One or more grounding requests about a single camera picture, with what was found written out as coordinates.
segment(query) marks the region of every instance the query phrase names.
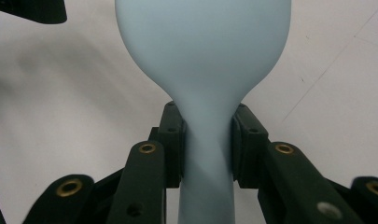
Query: white floor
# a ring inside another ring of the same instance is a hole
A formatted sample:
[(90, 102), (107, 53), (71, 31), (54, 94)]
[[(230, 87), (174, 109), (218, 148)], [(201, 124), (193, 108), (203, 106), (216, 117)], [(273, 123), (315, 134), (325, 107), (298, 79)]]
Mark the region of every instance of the white floor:
[[(65, 0), (68, 21), (0, 12), (0, 206), (21, 223), (57, 178), (123, 167), (170, 98), (133, 63), (114, 1)], [(285, 51), (244, 99), (272, 141), (302, 149), (349, 186), (378, 176), (378, 0), (293, 0)], [(168, 191), (176, 223), (178, 190)], [(236, 223), (264, 223), (255, 190), (235, 190)]]

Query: white table surface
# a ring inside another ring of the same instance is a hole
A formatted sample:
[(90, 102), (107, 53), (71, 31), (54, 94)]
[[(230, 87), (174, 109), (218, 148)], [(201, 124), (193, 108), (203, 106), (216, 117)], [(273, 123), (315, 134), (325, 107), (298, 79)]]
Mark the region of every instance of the white table surface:
[[(125, 165), (170, 97), (127, 53), (114, 1), (65, 0), (68, 21), (0, 12), (0, 206), (21, 223), (54, 180), (95, 181)], [(345, 186), (378, 176), (378, 0), (293, 0), (272, 72), (244, 99), (272, 141), (299, 147)], [(236, 223), (264, 223), (257, 191), (235, 186)], [(168, 190), (176, 223), (178, 189)]]

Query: spoon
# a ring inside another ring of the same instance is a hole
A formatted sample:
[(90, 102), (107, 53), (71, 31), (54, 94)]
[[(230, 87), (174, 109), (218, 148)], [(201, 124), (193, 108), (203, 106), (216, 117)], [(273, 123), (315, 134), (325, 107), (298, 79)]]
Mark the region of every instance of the spoon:
[(231, 117), (278, 61), (291, 1), (116, 0), (123, 42), (187, 123), (179, 224), (232, 224)]

